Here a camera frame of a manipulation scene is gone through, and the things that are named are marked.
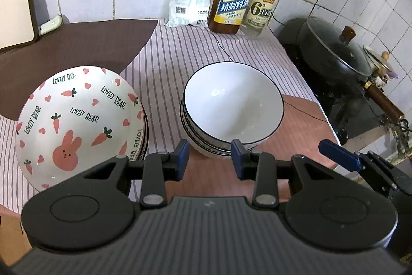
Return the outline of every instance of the bunny face print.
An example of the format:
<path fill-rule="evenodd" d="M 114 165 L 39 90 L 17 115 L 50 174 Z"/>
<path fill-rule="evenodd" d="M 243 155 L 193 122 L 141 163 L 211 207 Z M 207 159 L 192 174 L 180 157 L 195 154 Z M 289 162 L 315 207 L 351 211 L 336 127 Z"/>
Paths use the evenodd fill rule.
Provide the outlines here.
<path fill-rule="evenodd" d="M 63 137 L 61 146 L 58 146 L 53 151 L 53 163 L 65 171 L 72 171 L 78 163 L 76 151 L 82 145 L 82 139 L 81 137 L 77 137 L 73 140 L 73 136 L 73 131 L 67 131 Z"/>

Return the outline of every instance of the pot lid knob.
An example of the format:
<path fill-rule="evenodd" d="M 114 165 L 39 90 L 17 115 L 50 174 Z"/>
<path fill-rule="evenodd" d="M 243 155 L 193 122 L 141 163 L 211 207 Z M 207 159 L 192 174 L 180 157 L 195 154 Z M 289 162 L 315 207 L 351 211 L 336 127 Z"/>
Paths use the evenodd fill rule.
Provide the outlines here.
<path fill-rule="evenodd" d="M 344 45 L 348 45 L 348 43 L 355 37 L 356 33 L 355 30 L 350 26 L 345 26 L 341 35 L 339 35 L 339 40 L 344 43 Z"/>

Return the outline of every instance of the pan handle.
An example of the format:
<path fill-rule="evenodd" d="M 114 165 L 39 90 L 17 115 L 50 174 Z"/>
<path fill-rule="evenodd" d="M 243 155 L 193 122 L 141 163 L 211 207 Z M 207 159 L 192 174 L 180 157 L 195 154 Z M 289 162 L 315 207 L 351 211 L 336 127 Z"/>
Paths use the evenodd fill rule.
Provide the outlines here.
<path fill-rule="evenodd" d="M 384 110 L 391 121 L 398 123 L 405 117 L 404 113 L 399 110 L 398 107 L 393 104 L 376 85 L 371 82 L 366 82 L 364 88 L 366 90 L 365 95 L 372 99 L 382 110 Z"/>

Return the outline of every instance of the qr code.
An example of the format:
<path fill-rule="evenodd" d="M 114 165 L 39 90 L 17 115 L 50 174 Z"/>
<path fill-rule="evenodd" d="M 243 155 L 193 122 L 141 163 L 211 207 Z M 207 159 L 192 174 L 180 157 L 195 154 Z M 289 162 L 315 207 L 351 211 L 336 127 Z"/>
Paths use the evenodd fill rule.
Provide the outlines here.
<path fill-rule="evenodd" d="M 176 13 L 186 13 L 186 8 L 180 8 L 180 7 L 176 7 Z"/>

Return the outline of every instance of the stack of bowls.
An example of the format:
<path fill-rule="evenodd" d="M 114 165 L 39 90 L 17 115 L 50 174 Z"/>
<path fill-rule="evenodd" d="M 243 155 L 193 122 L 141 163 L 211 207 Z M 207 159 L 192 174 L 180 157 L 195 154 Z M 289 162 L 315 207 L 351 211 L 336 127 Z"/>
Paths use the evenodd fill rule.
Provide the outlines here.
<path fill-rule="evenodd" d="M 217 62 L 195 72 L 180 106 L 186 138 L 209 157 L 230 157 L 233 139 L 253 149 L 278 129 L 283 115 L 284 101 L 276 84 L 237 62 Z"/>

